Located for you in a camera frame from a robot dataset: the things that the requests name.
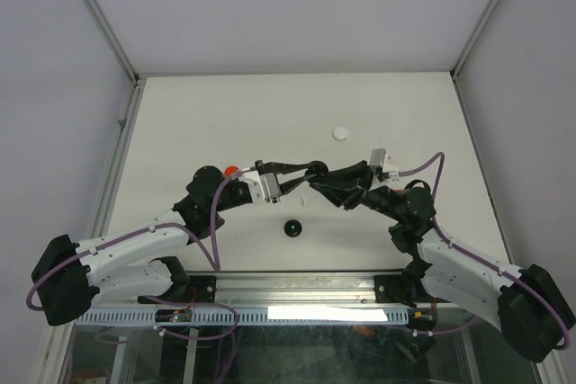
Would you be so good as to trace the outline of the black earbud case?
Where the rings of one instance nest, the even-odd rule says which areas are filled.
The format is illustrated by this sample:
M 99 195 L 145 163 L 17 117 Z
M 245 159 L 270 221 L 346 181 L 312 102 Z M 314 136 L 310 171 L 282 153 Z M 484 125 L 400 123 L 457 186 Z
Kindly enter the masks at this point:
M 323 178 L 329 172 L 328 166 L 321 161 L 311 161 L 307 165 L 307 170 L 305 171 L 306 181 L 318 181 Z
M 290 219 L 283 226 L 283 231 L 288 237 L 298 237 L 302 234 L 302 230 L 302 223 L 297 219 Z

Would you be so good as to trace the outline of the white earbud case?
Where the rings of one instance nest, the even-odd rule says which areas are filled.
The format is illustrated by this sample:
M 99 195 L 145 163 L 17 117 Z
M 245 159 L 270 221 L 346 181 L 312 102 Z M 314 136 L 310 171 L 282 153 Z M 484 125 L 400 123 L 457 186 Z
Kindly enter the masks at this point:
M 349 136 L 349 131 L 345 127 L 336 127 L 332 130 L 332 138 L 335 141 L 342 142 L 347 140 Z

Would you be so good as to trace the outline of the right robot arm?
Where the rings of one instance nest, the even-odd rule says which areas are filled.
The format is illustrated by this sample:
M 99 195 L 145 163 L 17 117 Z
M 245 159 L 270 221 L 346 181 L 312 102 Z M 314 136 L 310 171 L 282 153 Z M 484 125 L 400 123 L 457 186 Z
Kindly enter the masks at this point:
M 435 184 L 418 179 L 401 189 L 387 184 L 415 174 L 361 162 L 316 175 L 310 187 L 344 210 L 363 205 L 395 220 L 391 241 L 412 258 L 402 271 L 410 299 L 429 295 L 465 309 L 531 362 L 568 349 L 575 315 L 552 275 L 537 264 L 522 268 L 501 261 L 451 236 L 437 222 Z

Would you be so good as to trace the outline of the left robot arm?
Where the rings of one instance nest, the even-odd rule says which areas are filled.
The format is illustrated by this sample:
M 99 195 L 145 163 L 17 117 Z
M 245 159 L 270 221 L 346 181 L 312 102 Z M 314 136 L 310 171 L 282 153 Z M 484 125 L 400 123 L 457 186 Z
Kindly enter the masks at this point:
M 189 278 L 168 250 L 197 245 L 218 271 L 216 232 L 225 223 L 223 211 L 276 203 L 327 171 L 320 161 L 257 161 L 235 172 L 205 165 L 193 174 L 182 200 L 135 228 L 83 240 L 68 234 L 52 238 L 31 272 L 26 307 L 43 313 L 49 325 L 60 326 L 105 302 L 177 302 L 187 294 Z

